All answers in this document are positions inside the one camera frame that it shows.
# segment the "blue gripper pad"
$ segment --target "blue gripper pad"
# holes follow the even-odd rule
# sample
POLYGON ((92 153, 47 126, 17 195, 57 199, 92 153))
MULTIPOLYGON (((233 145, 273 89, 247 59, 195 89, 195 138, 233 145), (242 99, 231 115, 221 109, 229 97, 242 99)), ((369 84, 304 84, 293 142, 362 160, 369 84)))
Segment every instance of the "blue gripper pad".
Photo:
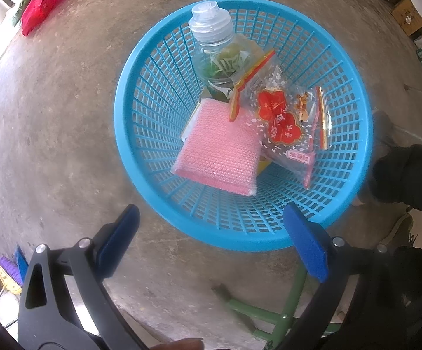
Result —
POLYGON ((308 221, 292 202, 284 208, 283 224, 308 273, 324 282, 328 276, 327 246, 331 245, 328 233, 308 221))
POLYGON ((115 223, 104 225, 93 238, 95 243, 97 238, 103 242, 95 260, 99 280, 112 277, 139 228, 139 221, 137 206, 130 204, 115 223))

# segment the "finger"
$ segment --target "finger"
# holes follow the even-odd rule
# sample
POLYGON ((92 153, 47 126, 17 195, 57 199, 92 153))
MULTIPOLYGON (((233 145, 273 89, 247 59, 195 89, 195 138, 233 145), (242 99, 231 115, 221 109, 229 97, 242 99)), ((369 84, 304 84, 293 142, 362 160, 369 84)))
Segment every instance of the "finger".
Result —
POLYGON ((202 338, 183 338, 178 341, 153 346, 150 350, 205 350, 202 338))

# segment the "clear plastic bottle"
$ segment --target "clear plastic bottle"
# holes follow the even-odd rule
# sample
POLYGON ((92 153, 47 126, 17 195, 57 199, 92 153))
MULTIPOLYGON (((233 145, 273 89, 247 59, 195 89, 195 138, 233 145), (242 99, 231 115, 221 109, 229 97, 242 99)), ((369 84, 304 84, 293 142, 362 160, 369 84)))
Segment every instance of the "clear plastic bottle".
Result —
POLYGON ((189 27, 196 44, 193 67, 211 96, 227 102, 233 90, 230 76, 256 62, 263 50, 256 42, 235 33, 231 15, 216 1, 199 3, 191 12, 189 27))

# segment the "concrete floor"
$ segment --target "concrete floor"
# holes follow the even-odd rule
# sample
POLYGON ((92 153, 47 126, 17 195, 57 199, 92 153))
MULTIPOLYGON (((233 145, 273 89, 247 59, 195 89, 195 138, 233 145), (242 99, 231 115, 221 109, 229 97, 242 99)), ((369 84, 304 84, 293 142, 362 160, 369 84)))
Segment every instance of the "concrete floor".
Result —
MULTIPOLYGON (((279 310, 296 270, 295 251, 237 253, 186 237, 135 191, 114 140, 114 92, 126 58, 153 24, 195 1, 68 0, 28 38, 14 38, 0 60, 0 254, 11 254, 17 243, 28 255, 42 242, 72 246, 133 202, 142 226, 106 282, 116 304, 167 338, 259 350, 264 342, 245 332, 210 288, 223 282, 235 296, 279 310)), ((422 67, 388 3, 274 1, 334 35, 357 65, 372 106, 422 135, 422 100, 402 88, 422 89, 422 67)), ((330 231, 352 245, 373 246, 403 210, 401 204, 350 208, 330 231)))

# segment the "plastic bag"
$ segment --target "plastic bag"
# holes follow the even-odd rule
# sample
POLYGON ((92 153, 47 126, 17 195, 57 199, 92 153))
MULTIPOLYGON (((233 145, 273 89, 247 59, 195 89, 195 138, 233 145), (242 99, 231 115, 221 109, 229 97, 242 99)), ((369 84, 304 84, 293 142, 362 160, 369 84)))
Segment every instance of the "plastic bag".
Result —
POLYGON ((291 85, 274 50, 268 51, 244 75, 236 74, 229 120, 249 110, 247 122, 259 133, 261 154, 289 169, 310 187, 315 151, 329 148, 331 118, 322 88, 291 85))
POLYGON ((60 2, 62 0, 31 0, 21 16, 23 26, 21 33, 26 37, 47 18, 60 2))

